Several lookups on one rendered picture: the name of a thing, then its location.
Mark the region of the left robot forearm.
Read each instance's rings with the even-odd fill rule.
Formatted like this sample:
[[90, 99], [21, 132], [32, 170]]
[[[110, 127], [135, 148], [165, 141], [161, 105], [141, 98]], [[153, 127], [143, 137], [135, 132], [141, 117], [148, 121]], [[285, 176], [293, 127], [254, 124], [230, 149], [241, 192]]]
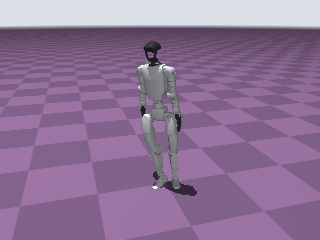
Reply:
[[174, 92], [174, 98], [175, 99], [171, 100], [172, 110], [174, 112], [174, 117], [175, 117], [176, 114], [178, 114], [179, 117], [181, 117], [180, 105], [179, 105], [179, 97], [178, 97], [178, 94], [177, 94], [176, 91]]

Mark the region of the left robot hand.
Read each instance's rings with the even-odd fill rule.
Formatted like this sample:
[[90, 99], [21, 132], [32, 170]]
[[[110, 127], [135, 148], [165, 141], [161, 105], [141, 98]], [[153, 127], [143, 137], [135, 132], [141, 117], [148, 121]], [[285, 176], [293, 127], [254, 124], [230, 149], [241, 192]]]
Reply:
[[182, 120], [181, 120], [182, 116], [179, 116], [179, 114], [176, 114], [175, 118], [176, 118], [177, 124], [178, 124], [177, 131], [180, 132], [181, 126], [182, 126]]

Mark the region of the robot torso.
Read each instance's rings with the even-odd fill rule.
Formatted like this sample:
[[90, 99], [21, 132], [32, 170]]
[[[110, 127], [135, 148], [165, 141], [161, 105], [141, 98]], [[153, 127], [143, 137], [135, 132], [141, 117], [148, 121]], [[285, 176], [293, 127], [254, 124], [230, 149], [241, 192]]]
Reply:
[[151, 117], [154, 121], [162, 122], [166, 120], [165, 113], [169, 110], [162, 101], [167, 98], [170, 90], [168, 78], [164, 75], [163, 70], [163, 67], [167, 67], [167, 65], [157, 62], [155, 63], [157, 66], [149, 66], [151, 62], [147, 63], [142, 68], [142, 75], [147, 96], [150, 100], [154, 100], [152, 102], [154, 107], [151, 108]]

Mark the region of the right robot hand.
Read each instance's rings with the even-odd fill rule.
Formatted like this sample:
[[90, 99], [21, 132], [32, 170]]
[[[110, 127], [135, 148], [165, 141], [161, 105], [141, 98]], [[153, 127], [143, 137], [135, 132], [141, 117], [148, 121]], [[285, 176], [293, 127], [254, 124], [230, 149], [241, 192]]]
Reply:
[[140, 109], [140, 111], [141, 111], [141, 114], [142, 114], [142, 117], [146, 114], [146, 109], [145, 109], [145, 107], [144, 106], [142, 106], [141, 107], [141, 109]]

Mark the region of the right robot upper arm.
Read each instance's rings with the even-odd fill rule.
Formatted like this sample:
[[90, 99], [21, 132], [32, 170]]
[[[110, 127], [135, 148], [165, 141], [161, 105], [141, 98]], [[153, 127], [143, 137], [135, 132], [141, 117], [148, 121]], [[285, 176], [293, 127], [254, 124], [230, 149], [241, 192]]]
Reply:
[[140, 66], [139, 68], [137, 68], [136, 70], [136, 73], [138, 75], [138, 79], [139, 79], [139, 82], [140, 82], [140, 86], [138, 87], [138, 91], [142, 94], [145, 94], [146, 93], [146, 89], [145, 89], [145, 84], [144, 84], [144, 79], [143, 79], [143, 73], [142, 73], [142, 69], [143, 69], [143, 66]]

